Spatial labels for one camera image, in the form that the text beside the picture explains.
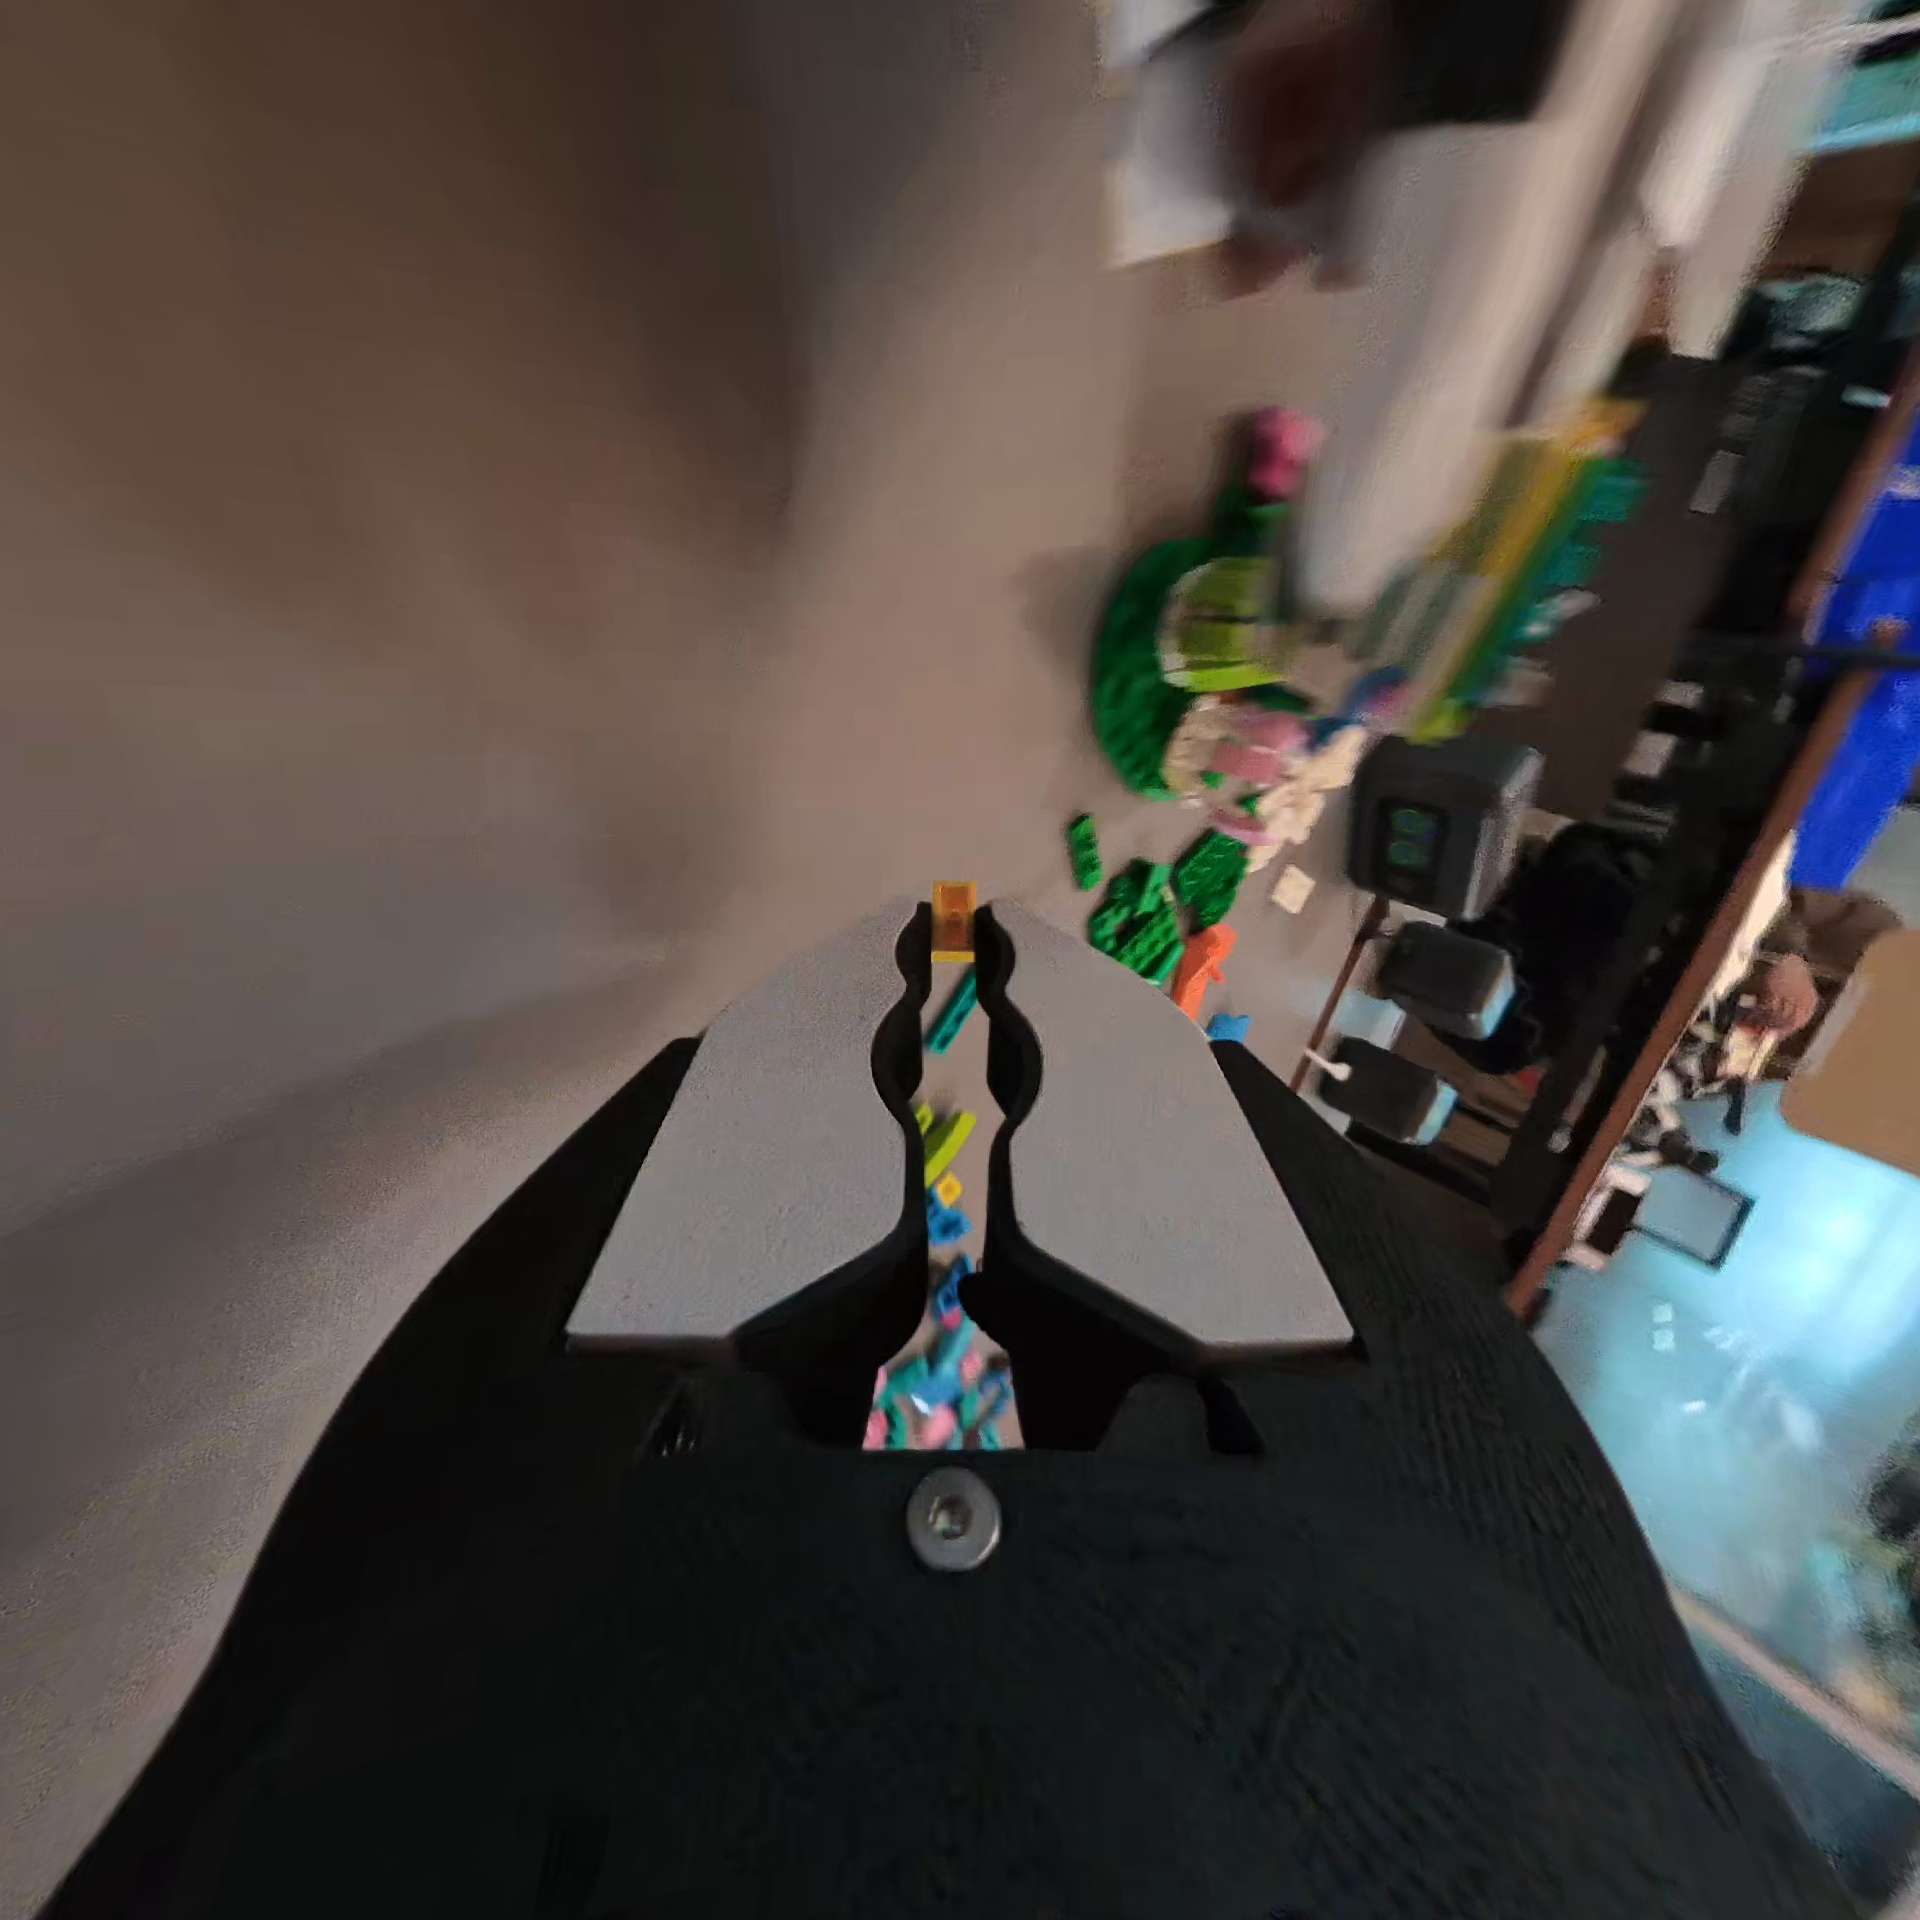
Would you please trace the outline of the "glass partition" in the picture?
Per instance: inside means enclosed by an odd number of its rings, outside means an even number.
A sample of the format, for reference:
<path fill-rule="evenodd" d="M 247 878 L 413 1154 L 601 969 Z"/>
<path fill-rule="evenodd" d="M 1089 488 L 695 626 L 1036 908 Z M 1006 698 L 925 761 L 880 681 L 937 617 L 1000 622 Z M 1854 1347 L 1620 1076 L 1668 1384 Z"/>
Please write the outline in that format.
<path fill-rule="evenodd" d="M 1781 1117 L 1684 1109 L 1747 1203 L 1718 1262 L 1632 1232 L 1561 1266 L 1535 1339 L 1668 1582 L 1916 1740 L 1916 1179 Z"/>

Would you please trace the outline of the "scattered loose toy bricks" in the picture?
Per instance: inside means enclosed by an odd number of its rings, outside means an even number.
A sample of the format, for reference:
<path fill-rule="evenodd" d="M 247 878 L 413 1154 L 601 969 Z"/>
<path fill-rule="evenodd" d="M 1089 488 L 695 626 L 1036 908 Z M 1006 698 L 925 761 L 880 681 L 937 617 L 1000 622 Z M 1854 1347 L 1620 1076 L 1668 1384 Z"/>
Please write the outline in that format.
<path fill-rule="evenodd" d="M 1128 977 L 1168 994 L 1192 934 L 1171 892 L 1171 865 L 1151 858 L 1110 862 L 1097 818 L 1076 811 L 1062 828 L 1072 890 L 1086 901 L 1076 926 L 1087 945 Z M 967 1310 L 964 1284 L 981 1268 L 984 1197 L 964 1197 L 963 1156 L 984 1120 L 920 1102 L 923 1203 L 927 1226 L 927 1306 L 907 1347 L 876 1377 L 864 1434 L 869 1451 L 1000 1451 L 1017 1445 L 1013 1364 Z"/>

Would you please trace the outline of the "striped toy brick tower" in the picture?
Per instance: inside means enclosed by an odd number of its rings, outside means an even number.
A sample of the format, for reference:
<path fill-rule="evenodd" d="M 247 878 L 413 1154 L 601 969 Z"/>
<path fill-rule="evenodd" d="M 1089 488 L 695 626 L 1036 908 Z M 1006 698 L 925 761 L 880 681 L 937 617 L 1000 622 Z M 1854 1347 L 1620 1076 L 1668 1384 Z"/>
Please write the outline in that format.
<path fill-rule="evenodd" d="M 1381 590 L 1350 635 L 1341 714 L 1419 746 L 1464 733 L 1589 601 L 1599 530 L 1645 488 L 1627 443 L 1643 401 L 1590 397 L 1558 427 L 1504 433 L 1463 518 Z"/>

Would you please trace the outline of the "stack of blue bins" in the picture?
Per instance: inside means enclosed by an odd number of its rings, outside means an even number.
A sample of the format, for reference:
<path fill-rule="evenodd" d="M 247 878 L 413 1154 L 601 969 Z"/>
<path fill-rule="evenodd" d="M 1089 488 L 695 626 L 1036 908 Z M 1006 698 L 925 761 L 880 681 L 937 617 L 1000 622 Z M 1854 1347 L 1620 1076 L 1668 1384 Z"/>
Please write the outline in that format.
<path fill-rule="evenodd" d="M 1896 652 L 1917 648 L 1917 426 L 1887 467 L 1871 515 L 1828 590 L 1815 638 L 1862 648 L 1880 622 L 1902 625 Z M 1839 892 L 1904 804 L 1917 763 L 1917 673 L 1871 674 L 1852 726 L 1797 830 L 1791 888 Z"/>

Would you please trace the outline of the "person's left hand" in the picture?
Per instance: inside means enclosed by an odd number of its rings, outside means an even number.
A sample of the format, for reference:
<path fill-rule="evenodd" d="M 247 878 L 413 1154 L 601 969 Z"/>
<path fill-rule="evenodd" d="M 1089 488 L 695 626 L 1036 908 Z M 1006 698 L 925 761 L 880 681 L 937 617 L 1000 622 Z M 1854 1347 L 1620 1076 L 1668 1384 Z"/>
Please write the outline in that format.
<path fill-rule="evenodd" d="M 1232 228 L 1223 282 L 1236 297 L 1295 268 L 1320 291 L 1363 277 L 1363 204 L 1383 133 L 1387 41 L 1379 20 L 1305 40 L 1238 36 L 1227 68 Z"/>

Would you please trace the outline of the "wooden panel on white stand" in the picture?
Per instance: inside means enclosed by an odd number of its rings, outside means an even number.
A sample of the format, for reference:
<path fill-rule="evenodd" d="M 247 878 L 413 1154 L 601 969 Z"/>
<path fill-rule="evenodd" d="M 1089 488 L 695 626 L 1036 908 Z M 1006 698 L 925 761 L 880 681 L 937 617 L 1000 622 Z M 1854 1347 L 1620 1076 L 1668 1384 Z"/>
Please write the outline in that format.
<path fill-rule="evenodd" d="M 1865 949 L 1781 1100 L 1783 1124 L 1917 1174 L 1917 931 Z"/>

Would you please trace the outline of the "black equipment case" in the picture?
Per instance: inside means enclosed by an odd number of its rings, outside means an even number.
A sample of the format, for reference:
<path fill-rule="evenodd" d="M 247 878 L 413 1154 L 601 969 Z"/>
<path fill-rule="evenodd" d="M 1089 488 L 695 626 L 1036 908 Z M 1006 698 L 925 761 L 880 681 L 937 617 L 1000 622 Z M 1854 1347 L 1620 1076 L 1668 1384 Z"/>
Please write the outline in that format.
<path fill-rule="evenodd" d="M 1553 776 L 1613 768 L 1662 688 L 1724 652 L 1736 554 L 1760 528 L 1765 482 L 1747 467 L 1772 430 L 1797 422 L 1830 358 L 1830 342 L 1807 341 L 1693 358 L 1660 337 L 1623 355 L 1606 396 L 1643 408 L 1624 446 L 1641 493 L 1599 532 L 1592 606 L 1551 648 L 1543 750 Z"/>

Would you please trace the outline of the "pile of white plates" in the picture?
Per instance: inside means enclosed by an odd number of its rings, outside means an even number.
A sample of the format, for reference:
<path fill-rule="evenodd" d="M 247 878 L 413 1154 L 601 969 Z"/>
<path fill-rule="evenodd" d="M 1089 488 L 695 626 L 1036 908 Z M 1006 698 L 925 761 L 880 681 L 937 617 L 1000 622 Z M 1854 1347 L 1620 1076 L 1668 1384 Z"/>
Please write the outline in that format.
<path fill-rule="evenodd" d="M 1295 710 L 1201 696 L 1168 739 L 1161 779 L 1199 809 L 1199 835 L 1171 865 L 1171 892 L 1192 931 L 1224 922 L 1240 884 L 1270 874 L 1269 898 L 1295 915 L 1313 880 L 1297 865 L 1327 801 L 1352 779 L 1349 732 Z"/>

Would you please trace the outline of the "black power station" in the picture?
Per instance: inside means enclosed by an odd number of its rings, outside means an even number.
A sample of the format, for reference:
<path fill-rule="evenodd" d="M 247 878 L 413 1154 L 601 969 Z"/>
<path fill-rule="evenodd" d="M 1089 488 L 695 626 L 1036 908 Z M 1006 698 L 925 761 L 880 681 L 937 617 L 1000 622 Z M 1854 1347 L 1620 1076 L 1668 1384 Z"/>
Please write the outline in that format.
<path fill-rule="evenodd" d="M 1350 1130 L 1392 1145 L 1431 1145 L 1455 1109 L 1455 1088 L 1390 1046 L 1349 1035 L 1317 1057 L 1317 1098 Z"/>

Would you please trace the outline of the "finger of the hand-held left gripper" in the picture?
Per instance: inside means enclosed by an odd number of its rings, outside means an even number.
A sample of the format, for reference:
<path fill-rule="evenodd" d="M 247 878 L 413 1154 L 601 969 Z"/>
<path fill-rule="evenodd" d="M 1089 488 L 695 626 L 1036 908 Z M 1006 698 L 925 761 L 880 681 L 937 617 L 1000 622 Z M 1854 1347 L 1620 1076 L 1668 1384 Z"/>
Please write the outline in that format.
<path fill-rule="evenodd" d="M 1366 610 L 1471 504 L 1495 442 L 1598 392 L 1647 302 L 1655 246 L 1629 128 L 1438 128 L 1368 187 L 1350 350 L 1297 532 L 1312 612 Z"/>

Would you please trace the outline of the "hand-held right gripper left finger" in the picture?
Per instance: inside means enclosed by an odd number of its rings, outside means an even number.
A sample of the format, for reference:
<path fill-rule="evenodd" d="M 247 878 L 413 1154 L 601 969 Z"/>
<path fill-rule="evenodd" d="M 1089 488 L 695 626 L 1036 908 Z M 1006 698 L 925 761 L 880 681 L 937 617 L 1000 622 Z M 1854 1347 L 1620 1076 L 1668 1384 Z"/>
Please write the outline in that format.
<path fill-rule="evenodd" d="M 568 1312 L 568 1347 L 716 1352 L 899 1224 L 905 1139 L 872 1045 L 907 994 L 895 949 L 915 916 L 886 901 L 707 1026 Z"/>

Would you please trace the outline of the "green brick tree model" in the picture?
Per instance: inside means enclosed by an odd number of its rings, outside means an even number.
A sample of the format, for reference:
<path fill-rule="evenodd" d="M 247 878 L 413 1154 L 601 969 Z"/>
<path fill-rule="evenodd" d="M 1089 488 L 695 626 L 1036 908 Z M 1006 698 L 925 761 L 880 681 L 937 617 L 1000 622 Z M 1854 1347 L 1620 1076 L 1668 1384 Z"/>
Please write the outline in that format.
<path fill-rule="evenodd" d="M 1227 776 L 1179 741 L 1220 723 L 1243 755 L 1280 755 L 1347 726 L 1366 678 L 1340 617 L 1305 609 L 1295 579 L 1305 480 L 1326 427 L 1264 408 L 1229 427 L 1207 524 L 1128 561 L 1094 626 L 1087 710 L 1118 779 L 1148 801 L 1197 801 Z"/>

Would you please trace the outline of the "black tablet frame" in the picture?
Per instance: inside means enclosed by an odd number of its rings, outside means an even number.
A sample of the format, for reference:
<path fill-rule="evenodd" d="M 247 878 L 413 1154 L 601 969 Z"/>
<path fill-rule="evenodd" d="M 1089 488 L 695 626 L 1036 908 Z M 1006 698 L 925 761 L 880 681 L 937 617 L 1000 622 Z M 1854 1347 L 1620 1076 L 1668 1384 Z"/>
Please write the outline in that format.
<path fill-rule="evenodd" d="M 1707 1268 L 1721 1268 L 1736 1248 L 1756 1197 L 1728 1187 L 1717 1172 L 1662 1166 L 1635 1214 L 1632 1235 Z"/>

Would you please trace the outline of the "black device box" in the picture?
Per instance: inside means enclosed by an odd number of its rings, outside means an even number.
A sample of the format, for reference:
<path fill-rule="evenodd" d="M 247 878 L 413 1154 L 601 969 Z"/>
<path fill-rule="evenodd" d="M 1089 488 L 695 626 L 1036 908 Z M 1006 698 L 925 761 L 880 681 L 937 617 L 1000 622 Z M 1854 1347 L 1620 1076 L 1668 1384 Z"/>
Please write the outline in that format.
<path fill-rule="evenodd" d="M 1350 784 L 1347 880 L 1443 922 L 1476 922 L 1510 874 L 1545 757 L 1497 739 L 1383 736 Z"/>
<path fill-rule="evenodd" d="M 1374 993 L 1432 1034 L 1487 1040 L 1518 993 L 1510 956 L 1449 923 L 1411 922 L 1383 947 Z"/>

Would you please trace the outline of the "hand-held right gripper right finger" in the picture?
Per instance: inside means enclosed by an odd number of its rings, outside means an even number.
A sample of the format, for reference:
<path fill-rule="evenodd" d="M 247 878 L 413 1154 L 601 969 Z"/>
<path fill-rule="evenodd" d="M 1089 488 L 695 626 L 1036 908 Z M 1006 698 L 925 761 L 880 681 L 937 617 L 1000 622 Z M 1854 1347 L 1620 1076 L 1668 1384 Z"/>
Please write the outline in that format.
<path fill-rule="evenodd" d="M 1017 901 L 975 916 L 989 1019 L 989 1268 L 1179 1357 L 1335 1353 L 1327 1272 L 1205 1030 Z"/>

